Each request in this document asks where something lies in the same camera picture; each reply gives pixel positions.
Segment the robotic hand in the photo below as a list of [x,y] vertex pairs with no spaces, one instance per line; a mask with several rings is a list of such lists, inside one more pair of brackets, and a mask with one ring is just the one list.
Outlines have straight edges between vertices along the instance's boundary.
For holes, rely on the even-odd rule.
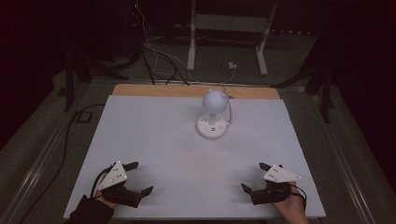
[[111,203],[119,203],[137,208],[140,201],[144,197],[149,196],[154,188],[153,186],[150,186],[149,188],[143,189],[140,193],[136,193],[123,186],[127,179],[125,171],[136,169],[138,164],[139,163],[135,161],[127,165],[123,165],[118,161],[115,162],[113,166],[103,170],[95,179],[91,191],[91,198],[99,178],[103,174],[108,173],[98,187],[98,189],[102,191],[102,196],[105,200]]
[[270,166],[265,163],[260,163],[260,168],[267,171],[264,176],[266,186],[264,189],[252,190],[245,184],[242,185],[242,189],[248,195],[250,195],[253,204],[262,203],[279,203],[285,201],[293,193],[290,192],[290,184],[288,182],[300,180],[301,177],[287,171],[279,166]]

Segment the dark floor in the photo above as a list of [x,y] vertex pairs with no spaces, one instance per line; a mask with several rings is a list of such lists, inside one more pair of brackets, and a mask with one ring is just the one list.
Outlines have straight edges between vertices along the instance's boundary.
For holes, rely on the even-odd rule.
[[[234,85],[267,86],[298,74],[298,71],[314,43],[308,35],[270,35],[265,48],[269,76],[261,77],[255,59],[253,45],[204,45],[197,48],[196,69],[188,74],[183,65],[174,59],[182,76],[191,84],[220,83],[230,80],[233,71],[227,68],[228,62],[236,62],[234,77],[227,82]],[[188,38],[165,44],[161,39],[150,41],[157,50],[177,56],[187,61]],[[154,63],[148,55],[150,64]],[[170,76],[173,67],[159,60],[155,77],[159,83]],[[121,72],[130,77],[128,83],[149,83],[146,66],[141,62]],[[279,90],[281,98],[289,110],[290,118],[299,138],[307,163],[318,187],[327,216],[312,219],[311,223],[395,223],[396,197],[382,175],[370,148],[361,131],[349,113],[336,87],[332,87],[330,124],[323,122],[318,113],[318,96],[306,95],[304,86],[307,79],[300,80],[285,89]],[[55,90],[45,99],[8,144],[0,151],[0,170],[3,180],[0,184],[0,213],[4,214],[12,204],[12,199],[21,194],[19,186],[31,169],[37,156],[46,148],[52,148],[42,174],[38,174],[31,197],[16,209],[19,219],[35,198],[50,182],[61,164],[65,124],[70,113],[65,113],[63,97],[57,92],[64,87],[64,73],[54,78]],[[114,86],[120,83],[109,77],[96,76],[91,84],[78,85],[76,103],[72,107],[81,109],[88,105],[105,104]],[[170,84],[181,84],[171,81]],[[90,109],[93,118],[90,123],[74,123],[67,138],[67,157],[64,168],[43,198],[28,214],[23,223],[62,223],[64,209],[77,180],[78,172],[91,143],[101,106]],[[154,221],[136,221],[153,223]],[[187,221],[166,221],[161,223],[185,223]],[[214,221],[197,221],[212,223]],[[217,221],[221,223],[263,223],[263,221]],[[111,223],[133,223],[113,220]],[[284,223],[283,220],[269,220],[268,223]]]

